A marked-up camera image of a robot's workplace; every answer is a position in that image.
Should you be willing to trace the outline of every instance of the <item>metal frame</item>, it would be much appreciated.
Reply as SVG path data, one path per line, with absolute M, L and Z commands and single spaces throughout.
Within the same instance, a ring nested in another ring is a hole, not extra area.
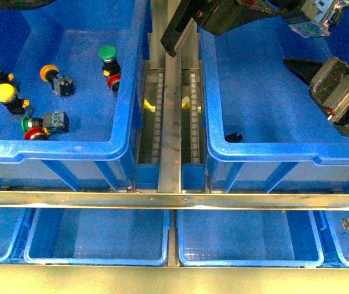
M 0 207 L 349 210 L 349 195 L 0 191 Z

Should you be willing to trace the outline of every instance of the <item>blue plastic bin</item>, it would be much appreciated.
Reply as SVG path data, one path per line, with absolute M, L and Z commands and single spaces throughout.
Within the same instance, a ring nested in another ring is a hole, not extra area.
M 316 267 L 323 251 L 311 211 L 178 212 L 184 266 Z
M 23 141 L 20 119 L 0 104 L 0 189 L 118 190 L 133 184 L 148 10 L 148 0 L 57 0 L 36 10 L 0 10 L 1 69 L 14 74 L 33 117 L 63 110 L 70 118 L 67 134 Z M 117 98 L 97 55 L 107 44 L 117 47 L 122 68 Z M 56 96 L 40 79 L 46 64 L 74 80 L 73 96 Z
M 349 63 L 349 8 L 328 38 L 303 39 L 280 18 L 221 37 L 201 30 L 212 190 L 349 193 L 349 138 L 341 136 L 283 58 Z M 237 132 L 241 143 L 225 136 Z
M 34 209 L 0 208 L 0 263 L 24 263 Z
M 315 218 L 325 254 L 323 266 L 349 267 L 349 230 L 343 227 L 349 211 L 320 211 Z
M 38 209 L 24 257 L 28 263 L 162 266 L 170 211 Z

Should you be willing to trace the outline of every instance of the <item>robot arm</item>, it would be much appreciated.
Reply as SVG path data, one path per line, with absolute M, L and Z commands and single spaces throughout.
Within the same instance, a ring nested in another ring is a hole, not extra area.
M 338 25 L 348 6 L 348 0 L 182 0 L 161 43 L 170 56 L 176 56 L 192 20 L 220 36 L 252 21 L 278 15 L 304 38 L 325 37 Z

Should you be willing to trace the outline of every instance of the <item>yellow component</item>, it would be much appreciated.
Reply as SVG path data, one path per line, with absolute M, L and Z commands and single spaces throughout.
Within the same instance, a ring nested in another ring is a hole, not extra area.
M 15 88 L 10 84 L 0 84 L 0 102 L 8 102 L 13 99 Z
M 44 66 L 41 70 L 40 70 L 40 77 L 43 81 L 48 81 L 47 78 L 45 77 L 45 75 L 47 74 L 47 72 L 49 72 L 50 70 L 55 70 L 57 72 L 59 72 L 58 68 L 56 66 L 53 66 L 52 64 L 48 64 L 47 66 Z
M 151 112 L 155 112 L 155 110 L 156 110 L 156 107 L 152 106 L 146 99 L 144 100 L 143 108 L 148 109 Z
M 30 101 L 29 101 L 28 99 L 25 99 L 25 100 L 23 101 L 22 108 L 26 108 L 26 107 L 28 107 L 29 105 L 30 105 Z
M 156 112 L 156 107 L 151 105 L 146 99 L 144 100 L 143 108 L 144 109 L 148 109 L 151 112 Z M 191 104 L 188 103 L 188 102 L 187 103 L 182 103 L 181 104 L 181 108 L 182 109 L 190 109 L 191 108 Z
M 48 136 L 51 135 L 51 132 L 48 130 L 47 127 L 43 128 L 44 133 L 46 133 Z
M 181 104 L 181 108 L 182 109 L 190 109 L 191 108 L 191 104 L 190 103 L 182 103 Z

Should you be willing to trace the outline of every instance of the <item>black component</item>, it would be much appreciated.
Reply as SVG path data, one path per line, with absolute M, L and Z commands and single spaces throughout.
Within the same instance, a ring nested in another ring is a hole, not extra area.
M 13 115 L 24 115 L 26 113 L 26 109 L 23 108 L 24 100 L 19 99 L 17 96 L 14 100 L 8 103 L 2 103 Z
M 229 143 L 240 143 L 244 137 L 242 135 L 237 135 L 237 133 L 233 133 L 225 136 L 225 141 Z
M 176 56 L 176 45 L 191 18 L 201 28 L 221 36 L 231 29 L 276 15 L 263 0 L 182 0 L 161 43 L 170 56 Z
M 53 80 L 58 76 L 59 72 L 57 70 L 51 69 L 45 74 L 45 78 L 51 83 L 53 88 Z
M 9 80 L 9 76 L 6 75 L 4 72 L 0 72 L 0 84 L 13 85 L 12 82 Z
M 43 119 L 42 118 L 31 118 L 29 119 L 29 128 L 32 127 L 42 127 L 43 126 Z
M 70 119 L 64 111 L 44 114 L 43 128 L 51 135 L 64 134 L 70 131 Z
M 120 81 L 117 81 L 116 83 L 114 83 L 112 85 L 112 91 L 113 92 L 118 92 L 119 91 L 119 87 L 120 87 Z
M 116 58 L 111 59 L 110 61 L 103 62 L 103 71 L 108 72 L 108 76 L 120 74 L 121 68 L 118 60 Z
M 29 10 L 46 6 L 55 0 L 0 0 L 0 9 Z
M 71 96 L 75 92 L 74 83 L 73 81 L 68 77 L 63 77 L 58 71 L 56 70 L 49 70 L 45 74 L 45 78 L 50 82 L 52 86 L 52 91 L 60 96 Z
M 313 77 L 323 67 L 322 62 L 295 58 L 285 58 L 283 64 L 308 86 Z
M 48 136 L 44 134 L 35 135 L 30 139 L 31 141 L 48 141 Z

